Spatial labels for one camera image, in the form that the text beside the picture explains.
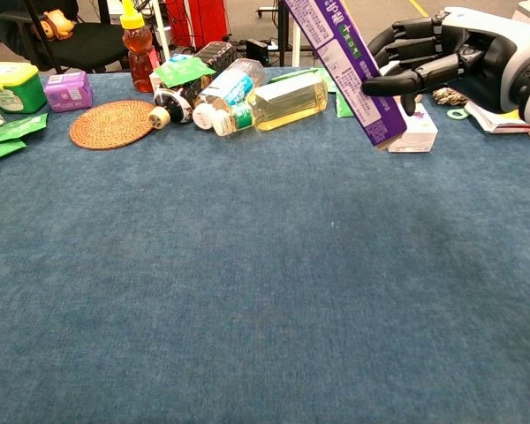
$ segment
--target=white box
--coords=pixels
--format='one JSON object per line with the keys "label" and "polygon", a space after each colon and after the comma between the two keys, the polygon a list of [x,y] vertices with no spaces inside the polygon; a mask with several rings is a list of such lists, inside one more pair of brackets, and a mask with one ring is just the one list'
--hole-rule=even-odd
{"label": "white box", "polygon": [[391,153],[425,153],[434,146],[438,129],[422,103],[416,103],[416,111],[409,117],[402,107],[400,110],[406,121],[406,131],[389,145]]}

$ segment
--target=table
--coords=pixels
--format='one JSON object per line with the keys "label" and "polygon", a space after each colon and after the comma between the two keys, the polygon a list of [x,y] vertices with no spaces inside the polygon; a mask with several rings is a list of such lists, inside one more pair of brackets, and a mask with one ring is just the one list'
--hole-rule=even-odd
{"label": "table", "polygon": [[0,161],[0,422],[530,422],[530,139],[427,106],[423,155],[333,98],[105,152],[51,114]]}

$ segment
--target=purple box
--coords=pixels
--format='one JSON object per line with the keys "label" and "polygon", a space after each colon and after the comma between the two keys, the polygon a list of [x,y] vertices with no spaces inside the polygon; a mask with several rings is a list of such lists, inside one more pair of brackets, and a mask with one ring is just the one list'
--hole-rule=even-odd
{"label": "purple box", "polygon": [[379,149],[406,131],[391,97],[368,97],[362,81],[379,76],[377,63],[345,8],[343,0],[285,0],[356,119]]}
{"label": "purple box", "polygon": [[92,88],[83,71],[49,77],[45,96],[54,112],[90,108],[93,101]]}

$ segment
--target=bottle cap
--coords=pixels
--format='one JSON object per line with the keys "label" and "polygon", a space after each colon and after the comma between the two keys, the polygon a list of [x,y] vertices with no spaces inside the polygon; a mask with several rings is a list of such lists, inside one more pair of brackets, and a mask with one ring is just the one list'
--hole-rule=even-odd
{"label": "bottle cap", "polygon": [[120,23],[123,29],[137,29],[145,25],[143,15],[135,10],[132,0],[122,0],[124,14],[120,16]]}
{"label": "bottle cap", "polygon": [[225,110],[216,111],[212,117],[212,126],[214,126],[214,131],[216,131],[216,134],[218,134],[220,137],[233,133],[233,125],[231,124],[230,114]]}
{"label": "bottle cap", "polygon": [[170,122],[169,112],[161,106],[156,106],[149,112],[149,121],[155,129],[160,130]]}
{"label": "bottle cap", "polygon": [[209,103],[201,103],[193,112],[193,120],[196,126],[203,130],[212,129],[212,117],[216,113],[216,109]]}

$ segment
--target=cardboard box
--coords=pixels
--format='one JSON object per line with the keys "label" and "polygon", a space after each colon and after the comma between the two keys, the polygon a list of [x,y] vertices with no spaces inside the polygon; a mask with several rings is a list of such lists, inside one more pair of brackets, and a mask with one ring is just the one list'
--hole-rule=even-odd
{"label": "cardboard box", "polygon": [[388,150],[391,153],[424,153],[429,152],[434,146],[438,134],[434,121],[429,116],[422,103],[416,103],[416,111],[409,117],[400,108],[407,128],[396,141],[393,141]]}
{"label": "cardboard box", "polygon": [[371,144],[389,146],[406,130],[406,123],[392,97],[367,97],[361,91],[362,81],[380,73],[343,0],[285,2]]}
{"label": "cardboard box", "polygon": [[93,103],[92,88],[84,71],[50,76],[45,96],[54,112],[90,108]]}

